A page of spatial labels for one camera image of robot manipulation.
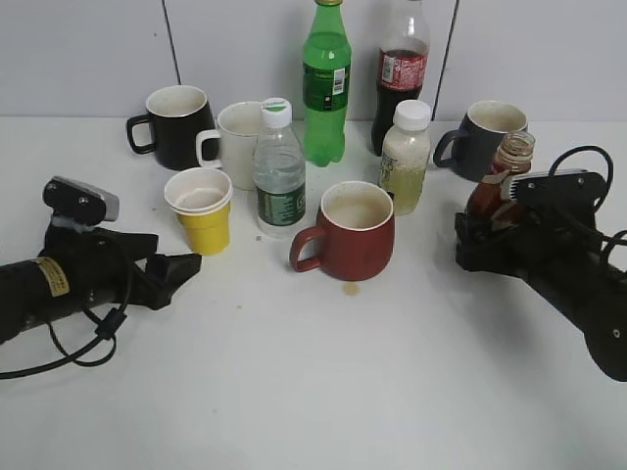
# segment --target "green soda bottle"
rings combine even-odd
[[[315,0],[315,20],[305,43],[305,155],[317,166],[344,156],[352,50],[342,22],[343,1]]]

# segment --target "coffee stain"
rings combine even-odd
[[[357,282],[347,282],[344,284],[344,294],[349,297],[356,297],[361,291],[362,289],[360,289],[360,285]]]

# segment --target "white bottle cap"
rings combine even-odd
[[[431,122],[431,107],[417,100],[399,103],[394,113],[394,124],[403,130],[424,130]]]
[[[283,98],[269,98],[262,103],[264,125],[281,129],[292,123],[292,105]]]

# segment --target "mug rim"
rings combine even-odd
[[[149,103],[157,95],[159,95],[160,93],[168,93],[169,91],[173,89],[182,89],[182,88],[186,88],[188,90],[194,90],[194,91],[199,92],[201,95],[203,95],[203,104],[197,107],[196,109],[194,109],[194,111],[190,111],[189,113],[185,113],[182,115],[164,115],[162,113],[156,113],[154,110],[151,110]],[[157,91],[153,91],[150,94],[150,96],[146,98],[146,110],[151,115],[159,116],[160,118],[187,118],[188,116],[192,116],[193,114],[198,113],[200,110],[205,108],[205,106],[207,106],[207,103],[209,103],[209,99],[207,98],[207,93],[205,93],[200,88],[196,86],[192,86],[192,85],[172,85],[172,86],[166,86],[164,88],[160,88]]]
[[[512,129],[512,130],[495,130],[495,129],[490,129],[490,128],[486,127],[485,125],[481,125],[479,122],[477,122],[475,120],[475,118],[472,117],[472,110],[475,109],[478,106],[487,105],[487,104],[499,104],[499,105],[504,105],[505,107],[508,107],[508,108],[511,108],[511,109],[515,109],[517,112],[519,112],[524,117],[524,124],[522,124],[522,126],[518,127],[517,129]],[[470,120],[470,122],[472,122],[477,127],[481,128],[483,130],[487,130],[488,132],[495,133],[495,134],[503,134],[503,135],[505,135],[505,134],[510,133],[510,132],[517,132],[519,130],[524,130],[529,125],[529,117],[527,117],[527,115],[525,114],[524,111],[522,111],[520,108],[518,108],[516,105],[513,105],[512,103],[508,103],[507,101],[501,101],[501,100],[477,101],[476,103],[471,105],[470,108],[468,108],[468,111],[466,112],[466,115],[468,116],[468,119]]]
[[[359,186],[372,187],[372,188],[375,188],[377,191],[379,191],[383,196],[385,196],[390,206],[387,217],[385,217],[385,219],[382,222],[378,223],[377,225],[373,225],[372,227],[367,227],[367,228],[347,227],[345,225],[337,223],[335,220],[329,217],[329,215],[324,210],[324,200],[329,196],[329,193],[331,193],[331,191],[339,188],[340,186],[347,186],[347,185],[353,185],[353,186],[359,185]],[[326,218],[329,221],[329,223],[332,223],[333,225],[335,225],[338,228],[341,228],[342,230],[348,230],[351,232],[371,232],[373,230],[376,230],[377,228],[384,226],[386,223],[390,221],[391,218],[394,217],[394,201],[392,201],[392,198],[390,197],[388,193],[386,193],[382,188],[378,187],[376,184],[368,183],[367,181],[357,181],[357,180],[342,181],[340,183],[334,184],[333,186],[328,188],[326,191],[324,191],[324,194],[322,194],[322,199],[320,200],[320,211],[324,215],[324,218]]]
[[[222,125],[222,119],[224,117],[224,115],[230,111],[232,111],[234,108],[236,107],[240,107],[240,106],[248,106],[248,105],[259,105],[259,110],[260,110],[260,124],[261,122],[261,111],[262,111],[262,102],[261,101],[255,101],[255,100],[251,100],[251,101],[240,101],[239,103],[233,103],[228,105],[226,108],[224,108],[222,111],[219,112],[219,114],[217,115],[217,126],[219,127],[219,129],[223,132],[226,132],[229,135],[235,135],[237,137],[257,137],[259,136],[259,132],[257,132],[256,134],[240,134],[238,132],[233,132],[231,130],[228,130],[226,127],[224,127]]]
[[[218,172],[219,174],[221,174],[222,176],[226,178],[226,181],[228,181],[228,191],[226,191],[226,194],[222,197],[222,199],[220,199],[218,202],[213,203],[209,206],[205,206],[199,209],[181,209],[173,201],[169,199],[168,189],[170,185],[173,183],[173,181],[175,181],[177,178],[184,176],[186,173],[191,173],[194,171]],[[164,199],[166,199],[166,204],[168,204],[169,208],[172,209],[174,212],[179,213],[181,215],[199,215],[200,216],[200,215],[208,215],[210,213],[221,211],[230,203],[232,196],[233,196],[233,182],[231,181],[231,178],[224,171],[222,171],[221,169],[217,169],[217,168],[196,167],[196,168],[185,169],[184,171],[181,171],[177,173],[176,175],[174,175],[172,178],[170,178],[168,183],[166,183],[166,187],[164,188]]]

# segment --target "table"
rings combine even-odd
[[[433,140],[455,126],[435,123]],[[626,227],[627,123],[531,131],[535,169],[580,144],[613,154],[599,225]],[[368,135],[368,122],[351,122],[343,162],[308,165],[309,220],[331,184],[376,174]],[[107,227],[187,251],[163,201],[173,173],[131,154],[124,119],[0,118],[0,162],[3,264],[40,249],[41,191],[54,174],[119,195]],[[456,266],[454,213],[472,188],[431,165],[417,211],[398,219],[389,267],[354,297],[319,271],[292,272],[290,242],[258,241],[254,198],[237,191],[228,250],[205,258],[171,307],[131,307],[109,364],[0,383],[0,468],[626,468],[627,385],[605,377],[580,332],[524,283]],[[92,330],[81,315],[58,323],[71,350]],[[39,328],[0,348],[0,369],[57,357]]]

